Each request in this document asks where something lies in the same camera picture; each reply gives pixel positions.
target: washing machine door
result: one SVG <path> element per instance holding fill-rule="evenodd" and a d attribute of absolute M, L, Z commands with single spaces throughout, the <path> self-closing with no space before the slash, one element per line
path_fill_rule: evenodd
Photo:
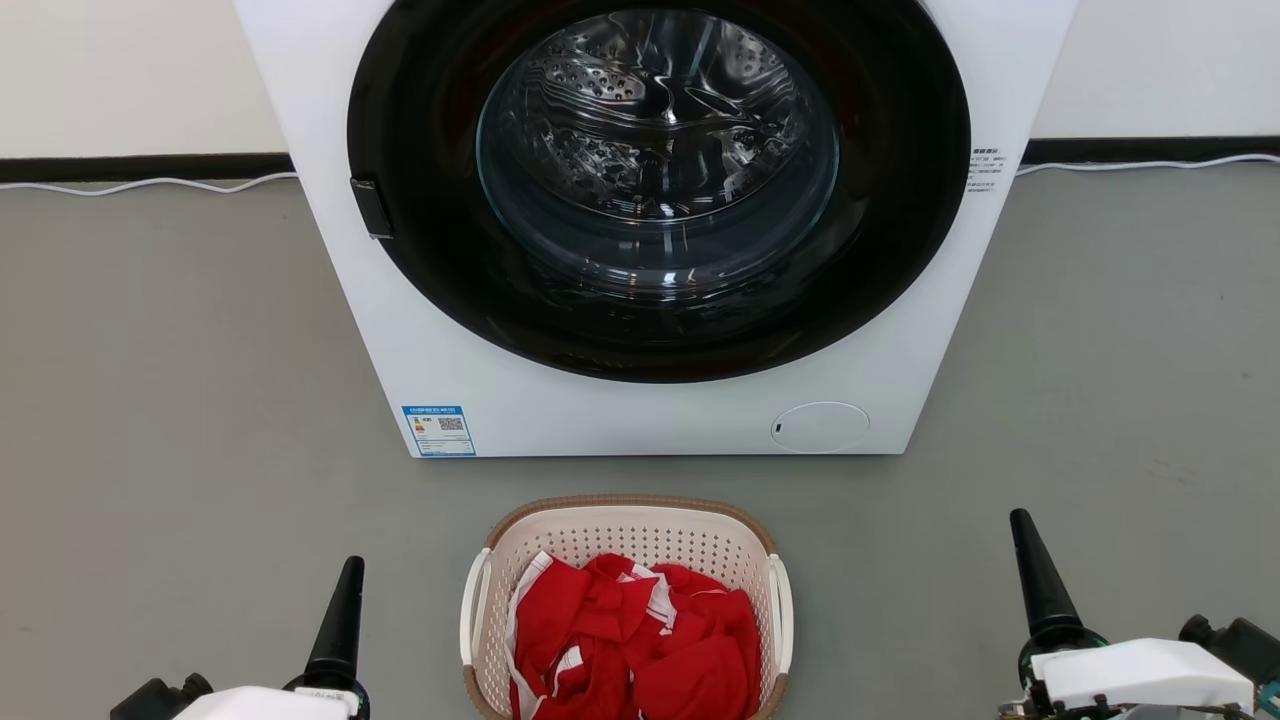
<path fill-rule="evenodd" d="M 348 143 L 370 234 L 454 320 L 699 382 L 901 295 L 955 218 L 969 113 L 913 0 L 398 0 Z"/>

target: front-load washing machine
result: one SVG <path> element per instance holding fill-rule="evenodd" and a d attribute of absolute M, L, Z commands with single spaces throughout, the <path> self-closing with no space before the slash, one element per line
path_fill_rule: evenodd
<path fill-rule="evenodd" d="M 238 0 L 410 451 L 906 448 L 1075 0 Z"/>

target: red clothing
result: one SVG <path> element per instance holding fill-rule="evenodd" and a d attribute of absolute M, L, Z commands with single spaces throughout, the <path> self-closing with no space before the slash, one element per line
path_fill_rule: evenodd
<path fill-rule="evenodd" d="M 750 598 L 686 568 L 653 573 L 617 555 L 582 570 L 549 561 L 513 612 L 515 667 L 539 698 L 524 716 L 513 679 L 516 720 L 755 714 L 760 637 Z"/>

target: gray floor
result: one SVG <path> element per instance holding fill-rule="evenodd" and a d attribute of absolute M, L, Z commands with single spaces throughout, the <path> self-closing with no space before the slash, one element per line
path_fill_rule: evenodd
<path fill-rule="evenodd" d="M 650 491 L 776 533 L 782 719 L 989 717 L 1024 639 L 1010 509 L 1112 639 L 1280 632 L 1277 447 L 1272 167 L 1020 181 L 914 445 L 869 459 L 411 460 L 296 184 L 0 193 L 6 717 L 280 684 L 348 553 L 376 716 L 471 717 L 457 605 L 489 527 Z"/>

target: power cord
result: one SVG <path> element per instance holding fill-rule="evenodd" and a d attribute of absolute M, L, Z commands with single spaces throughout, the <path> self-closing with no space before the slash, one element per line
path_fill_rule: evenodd
<path fill-rule="evenodd" d="M 1219 158 L 1216 160 L 1206 160 L 1203 163 L 1174 163 L 1166 160 L 1156 160 L 1151 163 L 1093 163 L 1093 164 L 1044 163 L 1043 165 L 1029 165 L 1027 168 L 1018 170 L 1018 177 L 1029 176 L 1032 173 L 1038 173 L 1041 170 L 1071 170 L 1076 173 L 1105 173 L 1111 170 L 1138 170 L 1147 168 L 1175 168 L 1181 170 L 1198 170 L 1201 168 L 1213 168 L 1217 165 L 1228 165 L 1231 163 L 1280 163 L 1280 155 L 1262 155 L 1262 154 L 1231 155 L 1230 158 Z M 116 184 L 102 190 L 76 190 L 72 187 L 63 187 L 60 184 L 49 184 L 38 182 L 15 182 L 9 184 L 0 184 L 0 190 L 47 190 L 50 192 L 61 192 L 65 195 L 74 195 L 77 197 L 102 197 L 106 195 L 115 195 L 116 192 L 124 192 L 127 190 L 136 190 L 138 187 L 148 187 L 154 184 L 180 184 L 183 187 L 193 187 L 196 190 L 207 190 L 210 192 L 216 192 L 219 195 L 230 195 L 233 192 L 243 192 L 246 190 L 257 187 L 265 182 L 271 182 L 278 179 L 296 179 L 297 177 L 298 173 L 274 173 L 270 176 L 262 176 L 260 178 L 251 179 L 243 184 L 237 184 L 233 187 L 219 187 L 216 184 L 209 184 L 180 178 L 150 178 L 145 181 Z"/>
<path fill-rule="evenodd" d="M 124 192 L 125 190 L 134 190 L 138 187 L 147 187 L 152 184 L 180 184 L 183 187 L 193 187 L 196 190 L 207 190 L 210 192 L 216 192 L 219 195 L 230 195 L 233 192 L 243 192 L 251 187 L 257 187 L 264 182 L 297 178 L 297 177 L 298 173 L 274 173 L 270 176 L 262 176 L 260 178 L 251 179 L 244 184 L 237 184 L 232 187 L 219 187 L 216 184 L 209 184 L 204 182 L 188 181 L 182 178 L 148 178 L 145 181 L 116 184 L 104 190 L 76 190 L 72 187 L 63 187 L 60 184 L 47 184 L 40 182 L 15 182 L 10 184 L 0 184 L 0 190 L 47 190 L 50 192 L 61 192 L 65 195 L 74 195 L 77 197 L 102 197 L 104 195 L 115 195 L 116 192 Z"/>
<path fill-rule="evenodd" d="M 1280 155 L 1231 155 L 1230 158 L 1219 158 L 1216 160 L 1204 160 L 1203 163 L 1174 163 L 1169 160 L 1155 160 L 1151 163 L 1091 163 L 1091 164 L 1065 164 L 1065 163 L 1044 163 L 1043 165 L 1030 165 L 1018 170 L 1018 176 L 1029 176 L 1032 173 L 1038 173 L 1041 170 L 1073 170 L 1076 173 L 1103 173 L 1110 170 L 1138 170 L 1146 168 L 1176 168 L 1180 170 L 1198 170 L 1201 168 L 1213 168 L 1216 165 L 1228 165 L 1230 163 L 1280 163 Z"/>

